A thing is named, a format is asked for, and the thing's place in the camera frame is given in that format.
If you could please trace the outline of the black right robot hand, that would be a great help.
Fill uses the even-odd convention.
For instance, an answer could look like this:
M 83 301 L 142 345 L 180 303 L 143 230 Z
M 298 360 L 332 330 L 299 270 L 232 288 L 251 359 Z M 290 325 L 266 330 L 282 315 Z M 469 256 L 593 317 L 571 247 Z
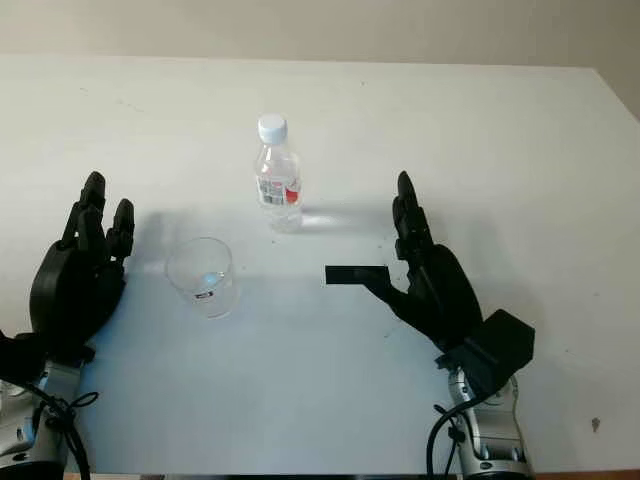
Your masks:
M 441 351 L 460 345 L 482 323 L 477 297 L 453 252 L 433 240 L 407 172 L 398 176 L 392 202 L 397 259 L 408 266 L 408 289 L 391 281 L 386 266 L 327 265 L 329 285 L 362 285 L 397 318 L 429 338 Z

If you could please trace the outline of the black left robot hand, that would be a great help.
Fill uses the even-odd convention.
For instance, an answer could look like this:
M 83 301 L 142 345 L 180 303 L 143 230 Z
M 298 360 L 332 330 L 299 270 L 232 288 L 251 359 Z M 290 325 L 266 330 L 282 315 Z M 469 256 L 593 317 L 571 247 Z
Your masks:
M 112 226 L 102 226 L 106 181 L 92 172 L 73 204 L 61 238 L 45 254 L 32 283 L 35 334 L 57 355 L 82 348 L 110 319 L 125 287 L 132 253 L 134 206 L 126 198 Z

